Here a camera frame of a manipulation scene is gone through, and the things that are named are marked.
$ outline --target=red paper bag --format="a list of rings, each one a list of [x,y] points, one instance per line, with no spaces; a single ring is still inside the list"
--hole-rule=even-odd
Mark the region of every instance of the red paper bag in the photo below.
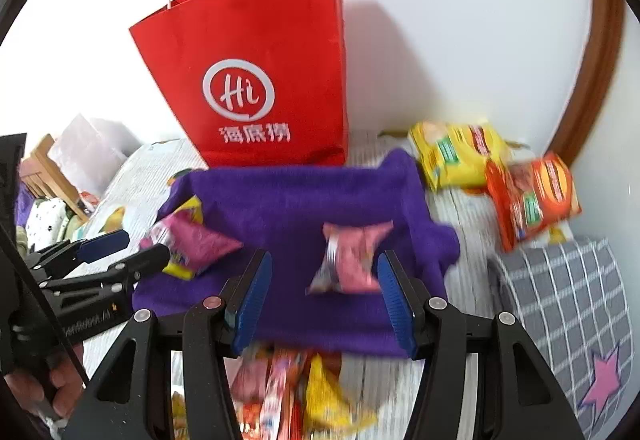
[[[175,0],[130,32],[207,165],[344,164],[342,0]]]

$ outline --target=pink star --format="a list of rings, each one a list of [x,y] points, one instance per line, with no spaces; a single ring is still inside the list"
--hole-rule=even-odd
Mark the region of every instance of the pink star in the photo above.
[[[604,360],[596,353],[593,355],[593,384],[580,403],[580,406],[595,404],[596,418],[593,423],[596,423],[600,418],[607,399],[620,389],[620,376],[618,375],[619,349],[620,345],[616,346]]]

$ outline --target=screw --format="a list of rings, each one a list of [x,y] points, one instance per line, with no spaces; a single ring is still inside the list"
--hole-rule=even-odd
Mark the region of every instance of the screw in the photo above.
[[[139,323],[145,322],[150,317],[151,317],[151,310],[147,310],[146,308],[143,308],[142,310],[138,310],[135,314],[133,314],[133,318]]]
[[[500,322],[505,325],[516,324],[516,318],[509,312],[501,312],[501,314],[498,315],[498,319],[500,319]]]
[[[432,297],[429,299],[429,306],[434,310],[444,310],[447,307],[447,302],[441,297]]]
[[[214,308],[218,308],[220,305],[222,305],[222,299],[220,299],[218,296],[212,295],[210,297],[207,297],[202,302],[202,305],[207,310],[213,310]]]

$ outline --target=human hand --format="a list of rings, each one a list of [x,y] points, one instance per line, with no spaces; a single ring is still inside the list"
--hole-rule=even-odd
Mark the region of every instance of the human hand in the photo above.
[[[74,351],[82,362],[84,347],[78,344]],[[53,409],[62,418],[69,418],[82,395],[82,378],[76,372],[71,359],[65,356],[49,373],[51,383],[58,388],[53,399]],[[7,386],[14,394],[20,407],[30,413],[37,414],[36,405],[44,400],[44,390],[40,383],[25,370],[18,368],[4,377]]]

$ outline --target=purple towel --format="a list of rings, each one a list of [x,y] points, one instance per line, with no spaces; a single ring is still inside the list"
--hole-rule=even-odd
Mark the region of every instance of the purple towel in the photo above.
[[[15,201],[15,224],[17,226],[27,226],[27,220],[29,219],[29,214],[31,213],[35,199],[35,196],[27,189],[27,186],[20,182],[18,198]]]
[[[218,294],[260,247],[273,256],[273,279],[257,339],[405,357],[382,295],[305,295],[326,247],[322,224],[357,227],[392,220],[394,228],[377,253],[393,249],[407,274],[421,278],[434,296],[446,297],[443,276],[460,254],[454,229],[431,221],[415,162],[402,150],[391,152],[378,169],[286,166],[191,172],[172,186],[158,218],[193,195],[202,202],[205,225],[245,248],[192,281],[167,274],[143,279],[133,295],[134,308],[158,315],[185,311]]]

